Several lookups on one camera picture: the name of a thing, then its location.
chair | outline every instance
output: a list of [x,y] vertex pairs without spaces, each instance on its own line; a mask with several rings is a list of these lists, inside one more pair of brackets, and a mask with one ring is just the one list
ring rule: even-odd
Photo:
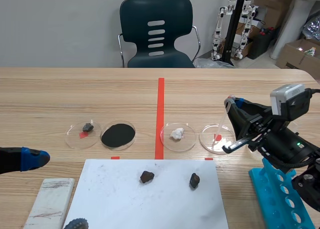
[[[120,7],[122,33],[118,35],[122,67],[125,67],[121,36],[136,44],[136,55],[128,68],[194,68],[201,44],[198,30],[192,25],[190,0],[125,0]],[[191,61],[175,49],[175,40],[194,28],[198,51]]]

wooden table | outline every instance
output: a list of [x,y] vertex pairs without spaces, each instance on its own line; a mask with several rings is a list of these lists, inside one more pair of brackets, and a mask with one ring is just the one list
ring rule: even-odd
[[[51,155],[43,168],[0,175],[0,227],[23,228],[43,179],[71,177],[77,182],[86,159],[154,159],[159,77],[165,78],[164,123],[189,123],[197,133],[219,123],[230,94],[270,105],[270,92],[279,86],[320,88],[309,74],[295,69],[0,68],[0,146],[26,146]],[[102,126],[114,120],[133,123],[134,144],[123,151],[108,150],[100,141],[89,149],[68,147],[66,130],[87,119]],[[318,146],[319,119],[320,96],[314,95],[308,114],[296,123],[300,135]],[[264,228],[248,175],[262,163],[247,148],[214,155],[197,141],[186,152],[164,149],[165,159],[207,157],[217,165],[229,228]],[[307,210],[319,227],[319,212]]]

white pillar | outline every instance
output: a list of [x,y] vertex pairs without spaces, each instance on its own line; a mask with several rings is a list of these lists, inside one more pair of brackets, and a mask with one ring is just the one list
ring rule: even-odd
[[297,40],[314,4],[315,1],[295,0],[292,12],[284,25],[280,37],[276,41],[272,54],[270,55],[272,59],[278,59],[285,44]]

chair leg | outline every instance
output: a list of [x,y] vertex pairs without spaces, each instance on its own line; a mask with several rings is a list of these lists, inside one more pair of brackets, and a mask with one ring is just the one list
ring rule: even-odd
[[198,33],[197,28],[196,28],[194,25],[193,25],[192,27],[194,28],[196,37],[197,37],[197,39],[198,39],[198,51],[196,52],[196,54],[195,54],[195,56],[194,56],[194,58],[193,58],[193,60],[192,60],[192,62],[194,62],[195,59],[196,59],[196,57],[198,56],[199,51],[200,51],[201,42],[200,42],[200,36],[199,36],[199,33]]
[[120,37],[122,35],[123,35],[122,33],[118,35],[118,42],[119,42],[119,46],[120,46],[120,55],[121,55],[121,60],[122,60],[122,67],[125,68],[124,52],[122,51],[121,40],[120,40]]

black pole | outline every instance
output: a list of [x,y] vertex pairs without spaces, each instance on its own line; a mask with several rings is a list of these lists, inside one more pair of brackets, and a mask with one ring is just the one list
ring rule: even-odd
[[231,65],[232,65],[232,62],[230,59],[231,59],[232,46],[234,44],[236,31],[237,31],[238,23],[241,17],[244,2],[245,0],[236,1],[235,9],[231,15],[231,19],[228,27],[228,33],[225,38],[225,44],[224,44],[223,53],[221,57],[221,61],[225,63],[229,63]]

